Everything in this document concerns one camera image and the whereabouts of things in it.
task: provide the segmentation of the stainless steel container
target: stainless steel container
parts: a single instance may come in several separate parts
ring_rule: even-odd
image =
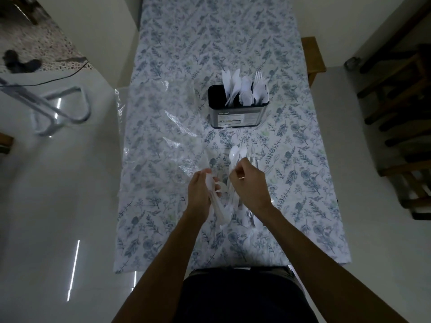
[[[226,101],[223,85],[208,88],[209,123],[213,128],[257,126],[269,104],[242,106],[237,95],[233,106],[227,108],[224,106]]]

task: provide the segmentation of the floral tablecloth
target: floral tablecloth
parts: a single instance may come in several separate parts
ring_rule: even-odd
[[[213,172],[226,181],[229,149],[247,146],[249,155],[259,159],[271,197],[283,215],[338,263],[351,261],[290,0],[143,0],[134,65],[131,91],[149,80],[192,79],[200,104],[202,144]],[[206,119],[208,87],[221,83],[222,69],[236,68],[250,76],[262,70],[269,78],[268,109],[257,127],[213,129]],[[157,129],[160,116],[156,109],[153,113],[144,109],[140,97],[130,93],[127,117],[137,118],[145,110],[150,118],[146,129]],[[128,119],[125,150],[147,154],[151,160],[148,145],[137,133],[140,124]],[[156,170],[157,161],[150,168],[139,166],[141,177],[151,180],[149,171]],[[130,170],[124,163],[117,273],[146,270],[187,199],[186,188],[164,192],[151,183],[129,188]],[[215,217],[210,217],[189,268],[290,264],[266,228],[252,229],[245,221],[233,215],[228,227],[220,230]]]

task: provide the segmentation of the forearm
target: forearm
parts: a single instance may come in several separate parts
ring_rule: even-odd
[[[113,322],[170,322],[175,315],[190,255],[202,223],[184,213]]]
[[[275,207],[262,217],[328,322],[406,322],[396,311],[343,269]]]

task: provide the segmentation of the person's right hand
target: person's right hand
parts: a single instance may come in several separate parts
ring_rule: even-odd
[[[229,176],[241,201],[258,218],[272,208],[265,173],[244,157]]]

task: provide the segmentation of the hand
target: hand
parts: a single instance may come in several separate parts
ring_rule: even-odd
[[[202,224],[207,220],[209,214],[209,206],[211,201],[209,200],[209,192],[205,179],[207,173],[211,174],[211,169],[203,169],[202,171],[196,172],[188,186],[188,204],[185,210],[187,216],[194,216],[202,220]],[[213,177],[214,181],[220,181],[217,177]],[[216,190],[220,189],[219,185],[215,186]]]
[[[229,179],[242,202],[259,219],[272,208],[265,173],[255,168],[246,157],[238,162]]]

